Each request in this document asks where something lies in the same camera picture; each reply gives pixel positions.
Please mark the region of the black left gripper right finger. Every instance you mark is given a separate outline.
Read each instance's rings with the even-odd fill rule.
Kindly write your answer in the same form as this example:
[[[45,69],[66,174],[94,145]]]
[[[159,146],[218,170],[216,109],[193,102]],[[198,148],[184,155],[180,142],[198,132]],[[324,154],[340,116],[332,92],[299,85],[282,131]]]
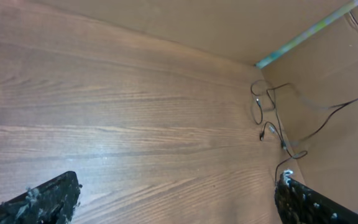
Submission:
[[[283,224],[358,224],[358,214],[292,179],[285,170],[276,182],[274,201]]]

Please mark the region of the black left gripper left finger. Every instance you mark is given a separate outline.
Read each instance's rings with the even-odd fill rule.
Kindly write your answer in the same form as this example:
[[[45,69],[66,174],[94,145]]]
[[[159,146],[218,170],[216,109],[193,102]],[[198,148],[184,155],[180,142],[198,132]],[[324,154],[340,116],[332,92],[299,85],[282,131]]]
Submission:
[[[81,193],[77,174],[67,171],[0,204],[0,224],[70,223]]]

